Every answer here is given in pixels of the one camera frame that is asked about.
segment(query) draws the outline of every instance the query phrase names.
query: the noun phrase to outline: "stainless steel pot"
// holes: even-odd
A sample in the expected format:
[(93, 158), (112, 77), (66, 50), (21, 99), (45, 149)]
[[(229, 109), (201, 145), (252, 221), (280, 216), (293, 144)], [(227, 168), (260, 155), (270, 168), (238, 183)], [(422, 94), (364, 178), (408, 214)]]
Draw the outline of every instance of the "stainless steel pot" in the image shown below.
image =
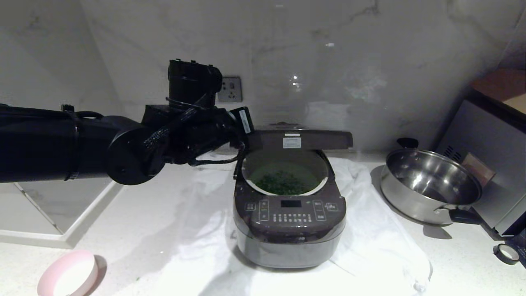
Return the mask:
[(418, 221), (447, 225), (480, 224), (464, 209), (479, 200), (482, 187), (460, 164), (435, 152), (400, 149), (387, 156), (380, 187), (386, 199)]

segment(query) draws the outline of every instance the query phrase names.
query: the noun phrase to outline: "tape roll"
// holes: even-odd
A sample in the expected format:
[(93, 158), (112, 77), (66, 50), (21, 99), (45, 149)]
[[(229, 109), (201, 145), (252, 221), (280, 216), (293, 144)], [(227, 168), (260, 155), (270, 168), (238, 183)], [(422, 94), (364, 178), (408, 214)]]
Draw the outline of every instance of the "tape roll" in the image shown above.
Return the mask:
[(507, 244), (498, 244), (493, 247), (493, 254), (499, 258), (500, 261), (514, 265), (519, 262), (519, 253), (512, 246)]

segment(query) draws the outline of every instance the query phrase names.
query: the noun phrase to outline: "appliance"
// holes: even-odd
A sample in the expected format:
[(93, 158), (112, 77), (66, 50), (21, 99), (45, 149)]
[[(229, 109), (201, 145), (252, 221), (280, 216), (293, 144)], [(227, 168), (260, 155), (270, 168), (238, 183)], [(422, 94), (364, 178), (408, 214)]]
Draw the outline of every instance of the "appliance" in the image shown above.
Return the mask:
[(473, 209), (500, 236), (526, 225), (526, 114), (472, 90), (435, 150), (483, 185)]
[(239, 249), (271, 268), (325, 262), (345, 227), (346, 203), (322, 150), (352, 147), (351, 133), (278, 124), (257, 130), (248, 142), (234, 174)]

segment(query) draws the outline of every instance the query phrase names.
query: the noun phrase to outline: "pink bowl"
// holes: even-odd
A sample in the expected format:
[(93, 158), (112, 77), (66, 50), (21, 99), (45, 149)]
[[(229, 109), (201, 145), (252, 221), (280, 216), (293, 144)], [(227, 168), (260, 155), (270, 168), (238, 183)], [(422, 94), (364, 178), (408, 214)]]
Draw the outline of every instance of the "pink bowl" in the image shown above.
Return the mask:
[(37, 286), (38, 296), (83, 296), (97, 279), (98, 266), (89, 251), (73, 251), (49, 266)]

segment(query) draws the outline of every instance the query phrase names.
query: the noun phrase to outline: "open lid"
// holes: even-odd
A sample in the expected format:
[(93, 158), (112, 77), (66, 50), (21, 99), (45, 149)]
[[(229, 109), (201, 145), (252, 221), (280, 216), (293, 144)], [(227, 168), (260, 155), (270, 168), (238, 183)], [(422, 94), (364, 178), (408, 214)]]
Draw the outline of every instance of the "open lid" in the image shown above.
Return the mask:
[(352, 147), (352, 134), (344, 131), (310, 130), (298, 124), (280, 122), (256, 129), (248, 136), (251, 150), (306, 149), (337, 150)]

